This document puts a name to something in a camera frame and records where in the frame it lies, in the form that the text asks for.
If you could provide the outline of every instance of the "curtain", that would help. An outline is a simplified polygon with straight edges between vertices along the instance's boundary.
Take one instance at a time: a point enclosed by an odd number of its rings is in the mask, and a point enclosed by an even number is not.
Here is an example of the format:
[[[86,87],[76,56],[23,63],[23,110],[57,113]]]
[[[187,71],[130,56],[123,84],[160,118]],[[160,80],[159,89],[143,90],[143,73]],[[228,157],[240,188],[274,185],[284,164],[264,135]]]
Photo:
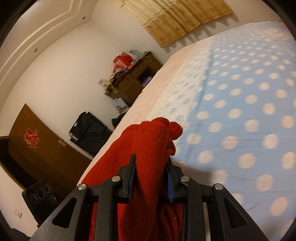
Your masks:
[[[164,47],[203,23],[233,13],[223,0],[113,0]]]

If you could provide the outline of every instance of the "silver rivet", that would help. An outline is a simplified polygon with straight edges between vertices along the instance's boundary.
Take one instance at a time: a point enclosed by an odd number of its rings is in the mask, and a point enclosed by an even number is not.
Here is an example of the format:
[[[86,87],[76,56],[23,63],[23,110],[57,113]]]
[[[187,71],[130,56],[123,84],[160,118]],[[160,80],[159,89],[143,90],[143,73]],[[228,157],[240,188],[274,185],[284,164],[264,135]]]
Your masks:
[[[111,180],[112,180],[113,182],[119,182],[119,181],[120,181],[120,176],[113,176],[113,177],[111,178]]]
[[[181,181],[182,182],[189,182],[190,178],[188,176],[182,176]]]
[[[81,184],[79,184],[77,187],[78,187],[78,189],[81,191],[81,190],[86,189],[86,184],[81,183]]]
[[[215,184],[215,189],[216,190],[222,190],[223,189],[223,185],[220,183]]]

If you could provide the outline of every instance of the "red knitted fabric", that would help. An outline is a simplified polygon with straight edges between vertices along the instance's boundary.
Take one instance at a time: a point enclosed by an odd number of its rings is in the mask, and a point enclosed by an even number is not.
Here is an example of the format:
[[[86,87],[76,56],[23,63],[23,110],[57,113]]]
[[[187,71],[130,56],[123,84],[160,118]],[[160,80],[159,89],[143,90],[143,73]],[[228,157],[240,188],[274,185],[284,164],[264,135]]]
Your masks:
[[[119,241],[179,241],[183,206],[171,205],[164,188],[169,155],[176,152],[173,140],[182,128],[165,118],[144,121],[126,128],[84,178],[89,186],[116,175],[136,154],[137,178],[130,204],[118,205]],[[89,240],[94,239],[97,205],[94,206]]]

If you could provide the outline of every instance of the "blue polka dot bedding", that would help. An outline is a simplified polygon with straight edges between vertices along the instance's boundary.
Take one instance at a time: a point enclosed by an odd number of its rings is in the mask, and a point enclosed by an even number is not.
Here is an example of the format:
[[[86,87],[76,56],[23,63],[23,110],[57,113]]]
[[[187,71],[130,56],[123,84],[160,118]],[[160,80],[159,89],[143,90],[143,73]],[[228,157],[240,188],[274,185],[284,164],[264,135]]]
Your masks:
[[[173,161],[223,184],[270,241],[296,217],[296,42],[278,22],[200,41],[157,100],[183,127]]]

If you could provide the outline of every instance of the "red door decoration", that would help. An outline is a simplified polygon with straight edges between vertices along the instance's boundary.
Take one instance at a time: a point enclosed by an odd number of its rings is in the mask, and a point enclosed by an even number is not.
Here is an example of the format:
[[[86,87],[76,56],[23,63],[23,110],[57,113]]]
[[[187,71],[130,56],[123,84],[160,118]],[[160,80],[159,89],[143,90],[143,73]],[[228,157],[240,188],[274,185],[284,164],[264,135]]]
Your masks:
[[[26,130],[26,134],[24,134],[24,141],[29,145],[29,148],[36,148],[39,142],[38,130],[33,132],[31,129]]]

